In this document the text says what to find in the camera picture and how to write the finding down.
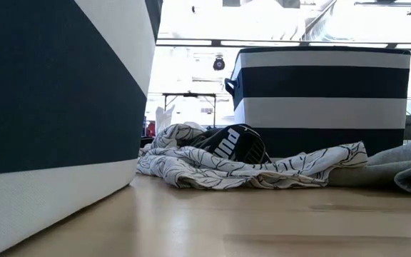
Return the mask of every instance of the gray blanket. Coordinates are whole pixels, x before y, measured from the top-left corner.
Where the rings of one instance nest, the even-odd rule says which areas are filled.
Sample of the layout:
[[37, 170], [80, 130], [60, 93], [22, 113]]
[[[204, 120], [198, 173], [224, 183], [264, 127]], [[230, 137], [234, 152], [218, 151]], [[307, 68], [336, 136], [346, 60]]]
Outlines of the gray blanket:
[[369, 157], [366, 166], [332, 170], [328, 185], [392, 186], [411, 193], [411, 143]]

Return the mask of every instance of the striped storage basket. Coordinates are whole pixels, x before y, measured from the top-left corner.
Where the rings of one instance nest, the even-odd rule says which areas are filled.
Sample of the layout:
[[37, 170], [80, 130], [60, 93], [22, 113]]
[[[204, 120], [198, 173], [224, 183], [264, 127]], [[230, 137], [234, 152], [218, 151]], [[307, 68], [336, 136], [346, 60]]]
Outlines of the striped storage basket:
[[161, 4], [0, 1], [0, 252], [136, 175]]
[[363, 141], [369, 156], [402, 144], [410, 52], [339, 46], [243, 49], [226, 89], [235, 122], [272, 158]]

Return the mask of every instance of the light wood surface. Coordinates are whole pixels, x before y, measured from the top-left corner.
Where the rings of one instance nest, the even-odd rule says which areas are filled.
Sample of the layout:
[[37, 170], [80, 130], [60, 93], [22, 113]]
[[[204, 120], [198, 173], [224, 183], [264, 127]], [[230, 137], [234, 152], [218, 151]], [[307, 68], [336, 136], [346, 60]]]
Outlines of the light wood surface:
[[411, 195], [131, 186], [2, 256], [407, 256]]

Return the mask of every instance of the patterned cloth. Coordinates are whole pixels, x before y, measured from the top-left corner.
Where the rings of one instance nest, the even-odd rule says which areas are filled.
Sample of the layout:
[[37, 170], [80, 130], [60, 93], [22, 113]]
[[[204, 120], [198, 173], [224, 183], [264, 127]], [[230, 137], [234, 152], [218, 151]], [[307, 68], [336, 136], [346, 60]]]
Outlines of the patterned cloth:
[[201, 130], [184, 124], [169, 126], [152, 144], [139, 151], [138, 172], [161, 177], [179, 188], [321, 187], [328, 184], [329, 173], [334, 168], [356, 168], [367, 163], [362, 142], [261, 165], [229, 161], [202, 149], [177, 146], [177, 141], [192, 139], [201, 133]]

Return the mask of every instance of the navy stripe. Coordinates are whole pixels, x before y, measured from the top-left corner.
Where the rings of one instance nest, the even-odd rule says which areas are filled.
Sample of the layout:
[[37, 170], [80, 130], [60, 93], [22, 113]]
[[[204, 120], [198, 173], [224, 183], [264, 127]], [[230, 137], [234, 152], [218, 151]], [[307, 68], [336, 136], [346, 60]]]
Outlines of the navy stripe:
[[404, 129], [253, 128], [271, 158], [311, 153], [344, 143], [364, 142], [369, 156], [401, 146]]
[[74, 1], [0, 1], [0, 173], [137, 158], [145, 105]]
[[161, 23], [161, 8], [163, 6], [163, 0], [146, 0], [146, 6], [148, 16], [150, 17], [153, 37], [156, 41]]
[[244, 68], [239, 73], [235, 103], [246, 97], [406, 99], [409, 72], [348, 66]]

